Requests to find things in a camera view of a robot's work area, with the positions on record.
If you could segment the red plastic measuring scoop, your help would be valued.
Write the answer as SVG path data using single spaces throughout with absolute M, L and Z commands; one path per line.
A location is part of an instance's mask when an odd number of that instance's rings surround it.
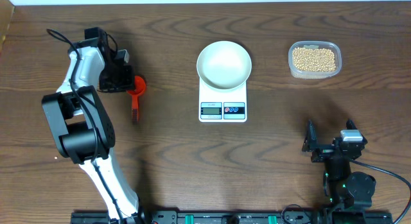
M 127 93 L 132 97 L 132 122 L 139 121 L 139 97 L 146 91 L 146 81 L 141 76 L 134 77 L 134 89 L 128 90 Z

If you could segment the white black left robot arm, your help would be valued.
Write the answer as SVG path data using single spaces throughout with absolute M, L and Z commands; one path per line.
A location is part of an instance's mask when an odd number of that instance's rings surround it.
M 108 208 L 107 223 L 142 223 L 138 195 L 116 160 L 114 127 L 98 96 L 134 89 L 128 51 L 112 49 L 112 36 L 99 27 L 86 29 L 78 42 L 52 29 L 47 33 L 70 46 L 63 83 L 42 99 L 57 150 L 94 182 Z

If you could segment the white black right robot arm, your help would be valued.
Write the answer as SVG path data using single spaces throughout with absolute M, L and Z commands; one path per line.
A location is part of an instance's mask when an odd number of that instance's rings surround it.
M 330 144 L 320 144 L 312 121 L 302 145 L 312 163 L 323 163 L 323 190 L 330 204 L 311 216 L 312 223 L 366 223 L 365 210 L 372 206 L 376 180 L 363 172 L 352 172 L 350 162 L 362 155 L 367 139 L 349 119 Z

